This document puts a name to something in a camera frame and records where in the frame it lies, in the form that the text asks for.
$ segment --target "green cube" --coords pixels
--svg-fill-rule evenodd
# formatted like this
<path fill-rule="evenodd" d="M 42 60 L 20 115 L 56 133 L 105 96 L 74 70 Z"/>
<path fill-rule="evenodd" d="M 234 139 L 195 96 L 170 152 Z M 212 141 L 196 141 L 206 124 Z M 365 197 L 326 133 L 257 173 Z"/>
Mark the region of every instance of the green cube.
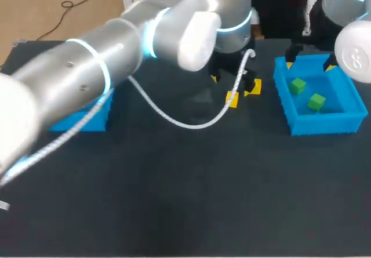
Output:
<path fill-rule="evenodd" d="M 300 79 L 300 78 L 296 78 L 294 79 L 291 83 L 290 83 L 290 92 L 293 93 L 294 95 L 299 95 L 300 93 L 303 93 L 304 90 L 305 90 L 305 81 Z"/>
<path fill-rule="evenodd" d="M 310 99 L 308 103 L 308 107 L 314 111 L 321 110 L 323 104 L 325 103 L 326 98 L 322 97 L 319 94 L 314 94 Z"/>

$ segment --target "blue tray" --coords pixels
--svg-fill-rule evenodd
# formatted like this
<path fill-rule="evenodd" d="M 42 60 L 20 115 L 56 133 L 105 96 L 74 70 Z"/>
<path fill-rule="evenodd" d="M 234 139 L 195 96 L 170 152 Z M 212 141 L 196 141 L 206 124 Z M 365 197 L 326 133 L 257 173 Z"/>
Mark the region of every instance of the blue tray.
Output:
<path fill-rule="evenodd" d="M 108 115 L 111 109 L 111 103 L 113 98 L 113 92 L 108 100 L 103 104 L 102 109 L 81 129 L 81 132 L 105 132 Z M 65 132 L 71 129 L 78 121 L 84 117 L 89 110 L 95 105 L 96 101 L 80 111 L 68 116 L 62 121 L 52 126 L 50 131 L 52 132 Z"/>
<path fill-rule="evenodd" d="M 297 56 L 289 70 L 284 57 L 276 59 L 274 81 L 293 136 L 354 133 L 368 114 L 352 80 L 340 67 L 323 71 L 328 57 L 328 54 Z M 299 95 L 289 91 L 295 78 L 306 82 L 305 91 Z M 314 93 L 326 98 L 320 112 L 308 108 Z"/>

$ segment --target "black table surface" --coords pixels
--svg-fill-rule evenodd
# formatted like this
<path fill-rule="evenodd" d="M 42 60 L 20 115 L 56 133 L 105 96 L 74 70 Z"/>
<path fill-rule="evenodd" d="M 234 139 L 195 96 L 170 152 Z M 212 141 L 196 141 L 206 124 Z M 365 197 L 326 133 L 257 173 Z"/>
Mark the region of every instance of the black table surface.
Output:
<path fill-rule="evenodd" d="M 56 44 L 18 44 L 3 71 Z M 204 130 L 171 125 L 124 82 L 107 132 L 78 134 L 0 191 L 11 205 L 0 256 L 371 255 L 371 119 L 354 135 L 291 137 L 272 80 L 288 46 L 257 41 L 262 94 Z M 134 76 L 193 124 L 217 114 L 234 81 L 159 60 Z M 356 86 L 371 110 L 371 86 Z"/>

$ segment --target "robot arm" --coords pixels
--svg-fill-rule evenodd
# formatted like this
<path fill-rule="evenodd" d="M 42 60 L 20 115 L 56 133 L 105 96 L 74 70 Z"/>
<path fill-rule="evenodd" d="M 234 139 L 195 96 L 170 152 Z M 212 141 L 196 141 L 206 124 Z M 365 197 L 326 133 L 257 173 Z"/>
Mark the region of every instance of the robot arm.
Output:
<path fill-rule="evenodd" d="M 120 18 L 0 74 L 0 177 L 39 134 L 132 75 L 145 58 L 198 71 L 250 40 L 251 0 L 140 1 Z"/>
<path fill-rule="evenodd" d="M 311 11 L 312 34 L 351 78 L 371 82 L 371 0 L 321 0 Z"/>

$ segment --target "white cable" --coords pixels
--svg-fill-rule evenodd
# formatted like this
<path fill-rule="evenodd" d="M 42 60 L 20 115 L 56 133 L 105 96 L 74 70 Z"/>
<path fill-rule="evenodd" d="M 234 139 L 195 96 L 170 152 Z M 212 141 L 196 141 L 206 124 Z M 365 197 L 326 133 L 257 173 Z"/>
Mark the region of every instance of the white cable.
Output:
<path fill-rule="evenodd" d="M 236 81 L 234 83 L 234 86 L 233 86 L 233 89 L 232 89 L 232 93 L 231 93 L 231 97 L 229 98 L 228 102 L 226 102 L 225 106 L 223 107 L 223 109 L 219 112 L 218 115 L 216 115 L 216 117 L 214 119 L 212 119 L 211 121 L 207 122 L 207 123 L 203 123 L 201 125 L 187 125 L 186 123 L 182 123 L 182 122 L 179 122 L 173 118 L 171 118 L 170 116 L 168 116 L 168 114 L 166 114 L 165 112 L 163 112 L 151 99 L 150 97 L 146 94 L 146 92 L 143 90 L 143 88 L 139 85 L 139 83 L 132 77 L 132 76 L 129 76 L 128 79 L 131 81 L 131 83 L 134 85 L 134 87 L 139 91 L 139 93 L 144 97 L 144 99 L 146 100 L 146 102 L 159 114 L 161 115 L 163 118 L 165 118 L 166 120 L 168 120 L 170 123 L 173 123 L 174 125 L 176 126 L 179 126 L 181 128 L 186 128 L 186 129 L 204 129 L 204 128 L 208 128 L 212 125 L 214 125 L 217 121 L 220 120 L 221 117 L 223 117 L 223 115 L 227 112 L 228 108 L 230 107 L 235 95 L 236 95 L 236 91 L 238 89 L 238 86 L 239 86 L 239 83 L 241 81 L 241 78 L 242 78 L 242 75 L 243 75 L 243 72 L 245 70 L 245 66 L 246 66 L 246 63 L 248 62 L 248 58 L 249 56 L 251 56 L 252 58 L 255 57 L 255 51 L 253 49 L 248 49 L 243 58 L 242 58 L 242 61 L 241 61 L 241 65 L 239 66 L 239 69 L 238 69 L 238 74 L 237 74 L 237 77 L 236 77 Z"/>
<path fill-rule="evenodd" d="M 92 109 L 80 120 L 78 121 L 70 130 L 63 133 L 59 136 L 56 140 L 52 141 L 48 145 L 41 148 L 32 156 L 28 157 L 27 159 L 18 162 L 12 168 L 10 168 L 0 181 L 0 187 L 8 184 L 14 178 L 25 172 L 27 169 L 35 165 L 37 162 L 45 158 L 50 153 L 56 151 L 59 147 L 61 147 L 64 143 L 69 141 L 76 133 L 78 133 L 101 109 L 103 104 L 108 100 L 110 95 L 112 94 L 113 89 L 109 90 L 108 93 L 104 94 L 99 98 L 97 103 L 92 107 Z"/>

